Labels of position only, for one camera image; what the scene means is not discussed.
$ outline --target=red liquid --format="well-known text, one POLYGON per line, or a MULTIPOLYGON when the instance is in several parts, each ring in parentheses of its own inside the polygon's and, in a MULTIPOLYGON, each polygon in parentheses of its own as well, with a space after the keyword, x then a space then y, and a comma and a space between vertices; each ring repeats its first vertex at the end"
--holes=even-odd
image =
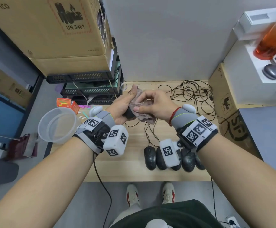
POLYGON ((270 60, 276 55, 276 23, 261 40, 253 54, 261 60, 270 60))

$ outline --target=gray desk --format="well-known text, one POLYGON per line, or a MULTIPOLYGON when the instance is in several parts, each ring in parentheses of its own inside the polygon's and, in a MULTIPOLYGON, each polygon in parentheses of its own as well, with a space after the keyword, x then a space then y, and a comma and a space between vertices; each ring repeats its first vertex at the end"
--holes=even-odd
POLYGON ((264 162, 276 170, 276 106, 239 109, 264 162))

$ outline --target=wooden desk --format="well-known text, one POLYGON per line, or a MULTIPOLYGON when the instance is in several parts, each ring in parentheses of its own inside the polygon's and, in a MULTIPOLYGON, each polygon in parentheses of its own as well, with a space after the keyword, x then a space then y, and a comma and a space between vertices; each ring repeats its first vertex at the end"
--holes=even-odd
MULTIPOLYGON (((159 85, 168 84, 172 88, 178 86, 180 81, 171 81, 171 82, 135 82, 136 85, 142 90, 146 89, 157 89, 159 85)), ((132 87, 132 82, 127 83, 128 88, 126 91, 129 91, 132 87)), ((168 86, 160 87, 163 91, 169 91, 168 86)), ((182 96, 177 97, 178 100, 184 100, 182 96)), ((177 105, 182 106, 183 102, 174 101, 177 105)), ((186 102, 187 104, 194 103, 193 100, 186 102)), ((201 112, 200 102, 198 103, 199 112, 201 112)), ((203 108, 205 111, 210 112, 211 108, 204 104, 203 108)), ((127 122, 128 126, 134 125, 138 120, 127 122)), ((213 123, 218 126, 217 119, 214 119, 213 123)), ((148 146, 148 141, 146 134, 144 132, 144 123, 139 122, 138 125, 134 127, 126 127, 129 138, 126 146, 124 155, 120 157, 111 157, 107 152, 103 152, 96 159, 96 166, 101 177, 102 181, 210 181, 211 177, 206 170, 199 170, 197 167, 190 172, 185 172, 182 168, 178 171, 172 169, 166 169, 164 171, 156 168, 153 171, 150 171, 146 168, 144 162, 144 153, 143 150, 148 146)), ((171 138, 172 140, 178 140, 176 132, 173 127, 168 126, 165 121, 159 120, 155 126, 155 134, 160 140, 171 138)), ((148 129, 148 135, 153 144, 159 145, 155 140, 154 136, 148 129)), ((53 144, 51 152, 54 152, 60 145, 53 144)), ((92 166, 89 173, 87 174, 85 182, 95 182, 99 181, 92 166)))

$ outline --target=light-colored pants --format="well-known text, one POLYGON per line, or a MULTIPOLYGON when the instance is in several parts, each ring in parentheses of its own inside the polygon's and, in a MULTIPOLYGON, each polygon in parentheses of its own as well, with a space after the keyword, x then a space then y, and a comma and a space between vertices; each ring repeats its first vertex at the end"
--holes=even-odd
POLYGON ((125 218, 126 216, 131 215, 133 213, 136 213, 136 212, 138 212, 140 210, 141 210, 141 208, 139 207, 139 205, 137 203, 134 204, 134 205, 132 205, 131 207, 129 207, 125 211, 121 212, 121 214, 119 214, 119 216, 114 220, 113 224, 115 224, 116 222, 118 222, 121 219, 125 218))

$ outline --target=hand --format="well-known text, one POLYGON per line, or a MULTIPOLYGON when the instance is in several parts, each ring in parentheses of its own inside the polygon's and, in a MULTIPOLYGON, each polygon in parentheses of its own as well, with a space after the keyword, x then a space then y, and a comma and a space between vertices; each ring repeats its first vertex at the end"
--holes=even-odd
POLYGON ((127 110, 129 103, 136 97, 138 87, 133 84, 132 89, 126 95, 121 95, 114 102, 106 108, 107 112, 110 112, 113 119, 115 120, 116 125, 122 125, 128 119, 123 116, 127 110))
POLYGON ((152 114, 156 118, 162 119, 167 123, 170 120, 173 112, 178 108, 166 94, 161 90, 146 90, 136 100, 136 103, 144 102, 146 99, 152 101, 149 106, 135 106, 134 111, 138 113, 152 114))

